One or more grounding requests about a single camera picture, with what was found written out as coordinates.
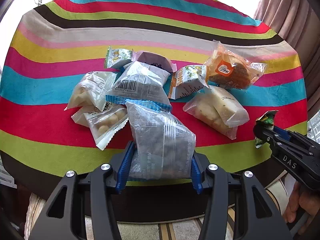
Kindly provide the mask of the person's right hand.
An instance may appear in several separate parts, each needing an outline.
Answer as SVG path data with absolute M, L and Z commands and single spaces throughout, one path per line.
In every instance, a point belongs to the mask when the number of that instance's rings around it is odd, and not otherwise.
M 283 213 L 285 223 L 294 222 L 299 207 L 309 214 L 307 222 L 298 230 L 298 234 L 302 235 L 319 211 L 319 196 L 309 191 L 300 192 L 300 183 L 296 181 Z

